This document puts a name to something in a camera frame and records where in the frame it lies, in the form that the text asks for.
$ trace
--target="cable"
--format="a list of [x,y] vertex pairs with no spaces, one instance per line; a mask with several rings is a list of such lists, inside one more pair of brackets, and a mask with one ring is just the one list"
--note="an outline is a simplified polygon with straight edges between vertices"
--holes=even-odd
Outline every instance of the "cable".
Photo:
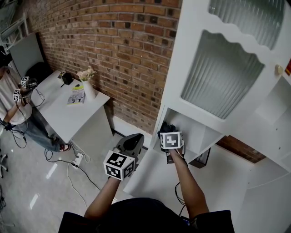
[[15,136],[14,133],[13,133],[12,131],[10,131],[10,132],[11,132],[12,135],[13,135],[13,138],[14,138],[14,141],[15,141],[16,145],[17,145],[20,149],[24,149],[24,148],[26,148],[26,145],[27,145],[26,138],[23,136],[23,140],[25,141],[25,146],[24,146],[24,147],[21,147],[20,145],[18,145],[18,143],[17,143],[17,141],[16,141],[16,139],[15,139],[15,138],[20,139],[20,138],[17,137],[17,136]]
[[16,107],[17,107],[18,110],[21,112],[22,116],[24,117],[24,119],[25,119],[25,121],[26,121],[26,129],[25,129],[25,131],[23,132],[23,134],[25,134],[26,130],[28,129],[28,121],[27,121],[26,117],[24,116],[22,110],[20,110],[20,108],[18,107],[18,104],[17,104],[16,101],[15,101],[15,104],[16,104]]
[[35,90],[36,90],[37,94],[39,94],[40,98],[42,99],[42,102],[41,102],[41,104],[39,104],[39,105],[37,105],[37,106],[34,106],[34,107],[39,107],[39,106],[42,105],[42,103],[45,101],[45,95],[42,94],[42,93],[41,93],[39,90],[37,90],[36,88],[35,88]]
[[180,211],[180,213],[179,213],[179,217],[181,217],[182,211],[183,211],[184,207],[186,206],[186,204],[185,204],[184,200],[183,200],[181,197],[178,196],[177,188],[178,188],[178,185],[179,185],[179,184],[180,184],[180,182],[177,183],[176,186],[175,186],[175,195],[176,195],[178,201],[180,202],[180,204],[183,205],[183,207],[182,207],[182,209],[181,209],[181,211]]
[[73,145],[73,141],[70,141],[70,144],[71,144],[71,146],[72,146],[72,148],[73,148],[73,151],[74,151],[74,154],[75,154],[76,157],[77,157],[77,155],[76,155],[75,151],[79,151],[79,152],[81,152],[81,154],[83,154],[86,163],[89,163],[89,162],[91,161],[91,158],[90,158],[89,155],[87,155],[87,154],[86,154],[84,151],[82,151],[82,150],[77,150],[77,149],[74,147],[74,145]]
[[183,209],[184,209],[185,206],[186,206],[186,205],[184,205],[184,206],[182,207],[182,209],[181,209],[181,211],[180,211],[180,213],[179,213],[179,217],[181,217],[182,211],[183,211]]
[[85,173],[85,175],[87,176],[87,178],[89,179],[89,181],[92,183],[92,184],[94,184],[94,182],[93,181],[91,181],[91,179],[89,178],[89,176],[87,175],[87,173],[82,169],[82,168],[80,168],[80,167],[78,167],[78,166],[76,166],[77,168],[79,168],[83,173]]
[[[48,152],[51,152],[51,157],[48,159],[47,158],[47,153]],[[85,173],[85,175],[87,176],[87,178],[89,179],[89,181],[92,183],[92,184],[94,184],[95,185],[95,187],[97,188],[97,189],[99,189],[100,191],[101,191],[101,189],[93,182],[93,181],[91,181],[91,179],[89,178],[89,176],[88,176],[88,174],[82,169],[82,168],[80,168],[78,165],[76,166],[74,163],[72,163],[71,161],[65,161],[65,160],[61,160],[61,159],[58,159],[58,160],[56,160],[56,161],[51,161],[51,158],[53,157],[53,152],[52,151],[49,151],[49,150],[47,150],[47,149],[45,149],[45,152],[44,152],[44,155],[45,155],[45,159],[48,161],[48,162],[58,162],[58,161],[61,161],[61,162],[67,162],[67,163],[70,163],[70,164],[72,164],[73,166],[75,166],[76,168],[78,168],[78,169],[80,169],[83,173]]]
[[[0,124],[1,124],[2,126],[6,127],[6,125],[3,124],[2,121],[0,121]],[[24,132],[22,132],[22,131],[20,131],[20,130],[17,130],[17,129],[10,129],[9,131],[12,133],[16,145],[17,145],[19,148],[24,149],[24,148],[26,147],[26,145],[27,145],[26,138],[25,138],[25,136],[24,136]],[[20,134],[23,136],[23,140],[25,141],[25,146],[24,146],[24,147],[21,147],[20,145],[18,145],[18,143],[17,143],[17,141],[16,141],[15,138],[18,138],[18,139],[21,139],[21,138],[15,136],[14,132],[20,133]]]
[[84,202],[84,204],[85,204],[85,206],[86,206],[86,209],[88,209],[87,204],[86,204],[84,198],[83,198],[83,197],[81,196],[81,194],[77,191],[77,189],[74,188],[74,186],[73,186],[73,182],[72,182],[71,178],[69,177],[69,165],[70,165],[70,162],[73,162],[73,161],[71,160],[71,161],[68,162],[67,177],[69,178],[69,180],[70,180],[70,182],[71,182],[72,188],[77,192],[77,194],[80,196],[80,198],[82,198],[82,200],[83,200],[83,202]]

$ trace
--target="jeans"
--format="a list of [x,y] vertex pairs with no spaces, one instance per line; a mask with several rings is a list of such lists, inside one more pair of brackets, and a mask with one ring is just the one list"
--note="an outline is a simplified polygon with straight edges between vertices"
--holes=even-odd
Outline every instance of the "jeans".
[[27,119],[27,123],[25,121],[17,125],[16,128],[23,132],[26,130],[25,135],[29,136],[33,141],[41,145],[43,148],[54,152],[60,151],[60,144],[55,143],[50,139],[44,124],[35,115],[35,110],[32,111],[30,118]]

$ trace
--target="magazine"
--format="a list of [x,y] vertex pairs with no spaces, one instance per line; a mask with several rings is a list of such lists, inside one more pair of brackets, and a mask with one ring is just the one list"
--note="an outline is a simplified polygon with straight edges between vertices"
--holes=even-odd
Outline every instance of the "magazine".
[[78,84],[72,88],[72,93],[68,99],[67,105],[83,104],[84,100],[85,100],[84,87]]

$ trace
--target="white t-shirt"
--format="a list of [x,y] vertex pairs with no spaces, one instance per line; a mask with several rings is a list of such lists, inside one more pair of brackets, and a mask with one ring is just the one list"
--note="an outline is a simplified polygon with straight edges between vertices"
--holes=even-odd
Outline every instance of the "white t-shirt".
[[[18,89],[18,84],[20,83],[19,75],[9,67],[5,68],[3,77],[0,80],[0,118],[4,119],[8,110],[10,110],[15,101],[13,100],[13,93],[15,89]],[[20,102],[17,102],[19,109],[23,112],[26,119],[31,116],[32,107],[30,104],[27,104],[25,107],[21,105]],[[10,120],[12,125],[19,125],[25,121],[25,118],[20,111],[17,111],[15,115]]]

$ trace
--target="power strip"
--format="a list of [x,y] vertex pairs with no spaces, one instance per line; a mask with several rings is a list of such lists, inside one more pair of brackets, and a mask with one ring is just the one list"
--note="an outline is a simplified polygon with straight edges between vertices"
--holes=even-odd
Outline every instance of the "power strip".
[[78,153],[77,156],[78,157],[75,159],[75,166],[73,166],[74,169],[78,169],[76,166],[80,166],[82,158],[84,157],[84,155],[81,153]]

